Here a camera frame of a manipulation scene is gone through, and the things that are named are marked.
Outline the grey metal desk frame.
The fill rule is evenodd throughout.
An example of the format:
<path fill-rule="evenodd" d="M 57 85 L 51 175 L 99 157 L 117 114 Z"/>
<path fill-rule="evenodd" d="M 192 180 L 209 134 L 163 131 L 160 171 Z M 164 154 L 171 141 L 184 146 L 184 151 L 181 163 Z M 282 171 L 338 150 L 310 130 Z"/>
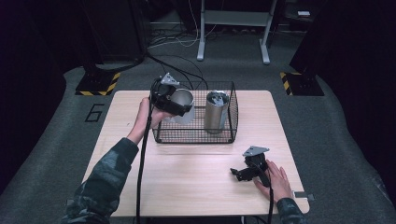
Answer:
<path fill-rule="evenodd" d="M 271 30 L 273 17 L 277 0 L 269 0 L 271 3 L 268 12 L 247 12 L 247 11 L 223 11 L 209 10 L 205 8 L 205 0 L 201 0 L 200 10 L 200 39 L 196 59 L 201 62 L 205 58 L 205 26 L 214 25 L 236 25 L 236 26 L 254 26 L 263 27 L 264 33 L 259 40 L 262 62 L 265 65 L 270 63 L 270 57 L 267 47 L 267 39 Z"/>

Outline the tall silver metal canister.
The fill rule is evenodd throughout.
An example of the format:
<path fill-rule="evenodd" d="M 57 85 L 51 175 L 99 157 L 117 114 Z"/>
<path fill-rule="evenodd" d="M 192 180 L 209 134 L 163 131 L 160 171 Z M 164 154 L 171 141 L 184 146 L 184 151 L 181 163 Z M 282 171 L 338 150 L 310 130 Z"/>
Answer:
<path fill-rule="evenodd" d="M 230 97 L 225 91 L 210 91 L 205 102 L 204 128 L 208 133 L 221 133 L 225 127 L 225 119 Z"/>

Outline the silver metal mug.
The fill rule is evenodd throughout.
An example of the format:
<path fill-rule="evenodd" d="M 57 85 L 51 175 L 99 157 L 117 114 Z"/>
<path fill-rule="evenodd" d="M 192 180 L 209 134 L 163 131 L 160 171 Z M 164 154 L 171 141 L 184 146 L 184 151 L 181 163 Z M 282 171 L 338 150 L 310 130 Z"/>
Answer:
<path fill-rule="evenodd" d="M 190 110 L 185 112 L 183 116 L 174 116 L 167 121 L 187 125 L 194 119 L 194 98 L 190 91 L 185 89 L 177 89 L 171 96 L 171 101 L 179 105 L 188 105 Z"/>

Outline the person's left hand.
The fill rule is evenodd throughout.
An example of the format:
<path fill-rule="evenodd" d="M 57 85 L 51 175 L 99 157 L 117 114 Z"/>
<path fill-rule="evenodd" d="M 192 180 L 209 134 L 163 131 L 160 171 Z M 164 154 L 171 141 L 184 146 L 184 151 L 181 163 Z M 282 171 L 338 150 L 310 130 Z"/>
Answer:
<path fill-rule="evenodd" d="M 172 117 L 173 115 L 170 113 L 162 111 L 156 107 L 151 108 L 149 98 L 145 97 L 140 102 L 134 126 L 127 135 L 127 138 L 138 145 L 143 139 L 148 118 L 151 118 L 150 128 L 153 128 L 157 126 L 163 119 Z"/>

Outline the black yellow striped base plate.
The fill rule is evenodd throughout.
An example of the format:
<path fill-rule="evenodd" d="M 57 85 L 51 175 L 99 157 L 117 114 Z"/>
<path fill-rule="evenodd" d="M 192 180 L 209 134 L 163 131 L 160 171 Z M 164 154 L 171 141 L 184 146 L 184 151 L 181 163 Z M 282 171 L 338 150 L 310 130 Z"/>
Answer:
<path fill-rule="evenodd" d="M 281 72 L 280 77 L 289 96 L 323 96 L 324 92 L 314 77 L 299 73 Z"/>
<path fill-rule="evenodd" d="M 96 77 L 85 74 L 76 87 L 75 95 L 109 95 L 115 89 L 119 78 L 120 73 L 112 72 L 104 72 Z"/>

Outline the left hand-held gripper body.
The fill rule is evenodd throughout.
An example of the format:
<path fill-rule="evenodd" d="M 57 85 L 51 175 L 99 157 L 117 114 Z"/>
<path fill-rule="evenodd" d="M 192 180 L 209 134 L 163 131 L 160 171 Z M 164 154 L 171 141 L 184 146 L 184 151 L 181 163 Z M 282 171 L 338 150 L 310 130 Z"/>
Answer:
<path fill-rule="evenodd" d="M 156 78 L 150 88 L 150 102 L 162 111 L 176 113 L 177 104 L 171 101 L 171 96 L 177 90 L 178 84 L 169 73 Z"/>

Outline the black wire mesh basket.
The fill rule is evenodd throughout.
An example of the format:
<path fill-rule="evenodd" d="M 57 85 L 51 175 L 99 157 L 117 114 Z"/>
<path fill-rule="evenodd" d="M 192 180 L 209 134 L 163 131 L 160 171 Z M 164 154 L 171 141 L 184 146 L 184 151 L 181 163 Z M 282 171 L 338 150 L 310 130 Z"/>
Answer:
<path fill-rule="evenodd" d="M 194 98 L 194 119 L 187 125 L 162 121 L 153 130 L 154 139 L 160 144 L 231 144 L 238 127 L 238 102 L 232 81 L 182 82 L 181 87 L 190 91 Z M 204 128 L 205 102 L 210 91 L 225 91 L 230 102 L 221 133 L 211 134 Z"/>

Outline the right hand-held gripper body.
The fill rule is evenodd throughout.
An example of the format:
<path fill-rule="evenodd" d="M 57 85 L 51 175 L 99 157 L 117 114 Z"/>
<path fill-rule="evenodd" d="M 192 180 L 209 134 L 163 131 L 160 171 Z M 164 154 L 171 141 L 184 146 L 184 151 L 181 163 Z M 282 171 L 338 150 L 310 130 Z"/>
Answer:
<path fill-rule="evenodd" d="M 243 153 L 245 164 L 247 165 L 244 174 L 244 179 L 246 181 L 250 181 L 254 177 L 258 177 L 265 187 L 270 186 L 270 180 L 265 174 L 265 171 L 268 168 L 265 159 L 265 152 L 267 151 L 267 147 L 251 146 Z"/>

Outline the person's right hand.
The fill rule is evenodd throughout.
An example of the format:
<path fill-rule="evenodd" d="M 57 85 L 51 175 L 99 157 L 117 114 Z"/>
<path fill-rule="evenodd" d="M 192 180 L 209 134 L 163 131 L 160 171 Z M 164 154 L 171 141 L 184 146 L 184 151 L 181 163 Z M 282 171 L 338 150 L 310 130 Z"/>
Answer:
<path fill-rule="evenodd" d="M 290 187 L 285 170 L 277 165 L 273 161 L 267 160 L 268 169 L 265 172 L 268 178 L 271 179 L 271 188 L 265 187 L 260 179 L 254 178 L 253 183 L 256 188 L 270 201 L 277 203 L 283 198 L 293 198 L 293 191 Z"/>

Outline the dark curtain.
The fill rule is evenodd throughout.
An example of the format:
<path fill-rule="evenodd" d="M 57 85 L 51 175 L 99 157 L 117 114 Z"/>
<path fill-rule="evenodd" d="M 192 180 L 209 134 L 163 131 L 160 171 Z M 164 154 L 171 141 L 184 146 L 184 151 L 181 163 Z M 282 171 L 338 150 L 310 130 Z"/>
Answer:
<path fill-rule="evenodd" d="M 290 66 L 329 85 L 396 206 L 396 0 L 326 0 Z"/>
<path fill-rule="evenodd" d="M 0 0 L 0 194 L 45 131 L 64 74 L 24 0 Z"/>

